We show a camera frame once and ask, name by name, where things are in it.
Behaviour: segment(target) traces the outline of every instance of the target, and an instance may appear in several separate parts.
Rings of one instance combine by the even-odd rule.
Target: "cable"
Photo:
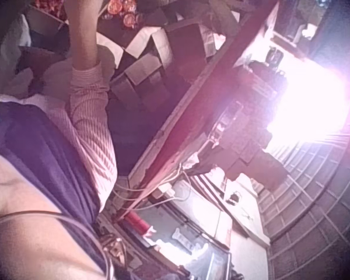
[[[137,198],[125,198],[122,197],[119,193],[117,193],[114,189],[111,190],[117,197],[121,198],[122,200],[126,201],[135,201]]]
[[[76,226],[78,229],[80,229],[85,235],[87,235],[91,239],[91,241],[94,243],[94,245],[97,247],[97,249],[100,251],[101,255],[103,256],[105,261],[105,266],[106,266],[106,271],[105,271],[106,279],[107,280],[110,279],[111,273],[113,273],[114,275],[114,270],[111,271],[111,267],[110,267],[111,262],[108,261],[108,258],[106,257],[100,242],[95,238],[93,233],[88,228],[86,228],[86,226],[83,225],[82,223],[70,217],[64,216],[60,213],[54,213],[54,212],[48,212],[48,211],[21,211],[21,212],[16,212],[16,213],[12,213],[1,217],[0,224],[9,222],[18,217],[24,217],[24,216],[55,218],[58,220],[62,220],[64,222],[71,223],[72,225]]]
[[[168,182],[170,182],[170,181],[176,179],[176,178],[180,175],[181,170],[182,170],[182,165],[179,164],[179,168],[176,170],[176,175],[175,175],[173,178],[169,178],[169,177],[172,176],[173,172],[170,173],[170,175],[168,175],[167,177],[165,177],[165,178],[161,181],[161,183],[159,183],[159,185],[166,184],[166,183],[168,183]],[[125,190],[125,191],[133,191],[133,192],[135,192],[135,191],[143,191],[143,190],[146,189],[146,188],[125,188],[125,187],[122,187],[121,185],[119,185],[119,184],[117,184],[117,183],[115,184],[115,186],[117,186],[118,188],[121,188],[122,190]]]
[[[164,204],[166,202],[169,202],[169,201],[172,201],[172,200],[178,200],[178,201],[186,201],[189,199],[189,197],[191,196],[191,193],[192,193],[192,185],[191,185],[191,180],[189,179],[188,175],[183,171],[183,174],[185,175],[187,181],[188,181],[188,185],[189,185],[189,192],[187,194],[186,197],[182,198],[182,197],[171,197],[171,198],[168,198],[166,200],[163,200],[163,201],[160,201],[160,202],[157,202],[157,203],[154,203],[152,205],[149,205],[149,206],[145,206],[145,207],[140,207],[140,208],[134,208],[132,209],[133,211],[141,211],[141,210],[147,210],[147,209],[150,209],[152,207],[155,207],[155,206],[158,206],[158,205],[161,205],[161,204]]]

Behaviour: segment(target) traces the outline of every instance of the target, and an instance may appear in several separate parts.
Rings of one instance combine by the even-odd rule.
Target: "cardboard box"
[[[140,106],[141,100],[124,73],[110,82],[110,89],[126,108],[133,110]]]
[[[115,42],[111,41],[110,39],[108,39],[107,37],[105,37],[104,35],[100,34],[97,32],[96,34],[96,38],[97,38],[97,43],[99,45],[105,46],[107,47],[114,55],[114,62],[115,62],[115,68],[118,69],[119,64],[122,60],[122,56],[123,56],[123,49],[116,44]]]
[[[152,90],[148,90],[142,97],[144,106],[151,112],[155,112],[170,97],[170,92],[166,89],[162,82],[153,86]]]
[[[56,35],[61,25],[64,24],[60,19],[57,19],[56,17],[31,5],[26,11],[26,19],[31,30],[46,37]]]
[[[199,30],[201,32],[202,40],[204,41],[206,57],[211,57],[216,54],[214,33],[204,25],[200,25]]]
[[[131,82],[137,86],[160,67],[159,58],[149,53],[129,66],[124,72]]]
[[[167,31],[167,36],[179,75],[192,83],[207,64],[204,42],[198,24],[188,24],[172,29]]]
[[[161,27],[145,26],[136,34],[136,36],[129,43],[126,52],[135,58],[139,58],[146,46],[148,45],[151,35],[160,30]]]
[[[170,47],[169,38],[164,29],[160,29],[152,34],[159,58],[164,69],[167,69],[173,61],[173,52]]]

